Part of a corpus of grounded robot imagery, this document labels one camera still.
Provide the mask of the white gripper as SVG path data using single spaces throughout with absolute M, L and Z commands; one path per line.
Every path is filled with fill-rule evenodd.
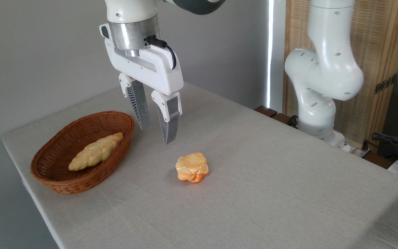
M 105 39 L 112 66 L 121 72 L 119 81 L 123 95 L 131 102 L 140 128 L 144 130 L 150 126 L 145 84 L 155 89 L 151 97 L 157 107 L 164 144 L 171 143 L 176 138 L 178 119 L 183 113 L 178 92 L 184 85 L 183 75 L 180 63 L 173 65 L 177 55 L 172 55 L 169 49 L 151 45 L 139 50 L 139 57 L 129 57 L 115 48 L 108 24 L 100 25 L 99 31 Z

